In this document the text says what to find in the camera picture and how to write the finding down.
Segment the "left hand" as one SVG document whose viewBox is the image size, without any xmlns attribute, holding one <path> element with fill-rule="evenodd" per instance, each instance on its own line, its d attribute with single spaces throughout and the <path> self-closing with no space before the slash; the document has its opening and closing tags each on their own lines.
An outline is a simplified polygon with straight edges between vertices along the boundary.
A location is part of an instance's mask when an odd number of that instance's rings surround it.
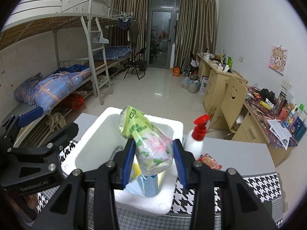
<svg viewBox="0 0 307 230">
<path fill-rule="evenodd" d="M 23 212 L 23 214 L 30 218 L 32 221 L 37 218 L 37 211 L 35 210 L 39 204 L 37 200 L 37 194 L 22 196 L 7 193 L 6 198 L 16 212 Z"/>
</svg>

